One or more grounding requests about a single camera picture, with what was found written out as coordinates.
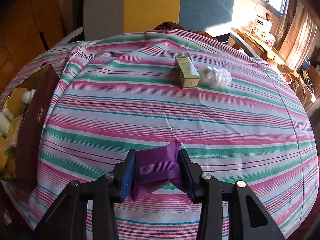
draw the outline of orange tile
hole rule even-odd
[[[0,66],[2,66],[8,59],[9,52],[5,45],[3,37],[0,35]]]
[[[16,0],[12,4],[0,24],[0,33],[10,54],[37,33],[31,0]]]
[[[52,48],[58,41],[60,41],[64,37],[62,22],[60,19],[45,27],[42,31],[49,49]]]
[[[43,52],[45,52],[45,49],[40,35],[37,33],[17,49],[11,57],[17,69],[20,71],[26,64]]]
[[[61,17],[59,0],[31,0],[38,30],[42,30]]]
[[[2,67],[0,67],[0,94],[16,74],[18,74],[18,70],[13,61],[9,58]]]

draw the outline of box on shelf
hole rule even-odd
[[[268,33],[270,33],[272,22],[268,22],[260,16],[257,16],[252,24],[250,34],[258,37],[262,41],[267,40]]]
[[[48,65],[28,77],[17,87],[27,88],[29,91],[35,89],[36,92],[23,113],[21,123],[14,124],[16,127],[12,127],[11,133],[18,129],[18,137],[13,140],[12,147],[6,149],[8,159],[4,172],[0,174],[0,179],[10,181],[20,188],[33,189],[37,185],[42,128],[58,81],[59,77],[54,68]]]

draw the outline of striped bedsheet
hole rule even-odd
[[[226,89],[179,87],[174,56],[196,68],[223,67]],[[318,190],[316,145],[308,117],[272,69],[203,36],[180,30],[129,33],[68,43],[28,65],[5,96],[36,70],[52,64],[60,75],[39,149],[32,193],[3,182],[34,228],[73,180],[112,171],[130,148],[182,142],[193,162],[219,180],[246,181],[285,237],[308,215]],[[223,239],[228,238],[227,205]],[[120,239],[195,239],[201,206],[169,184],[137,202],[116,204]],[[87,235],[92,238],[92,203]]]

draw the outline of brown fabric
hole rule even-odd
[[[158,30],[167,30],[167,29],[178,29],[178,30],[183,30],[185,31],[185,29],[180,26],[179,24],[177,23],[173,23],[173,22],[164,22],[164,23],[161,23],[160,25],[158,25],[156,28],[154,28],[153,30],[154,31],[158,31]],[[195,32],[194,30],[188,30],[188,32],[191,32],[191,33],[196,33],[196,34],[199,34],[201,36],[204,36],[204,37],[207,37],[207,38],[210,38],[210,39],[213,39],[215,41],[218,41],[216,38],[212,37],[210,34],[206,33],[205,31],[197,31]]]

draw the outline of purple packet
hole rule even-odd
[[[136,201],[169,182],[180,186],[178,152],[181,142],[173,141],[159,148],[136,151],[135,172],[129,200]]]

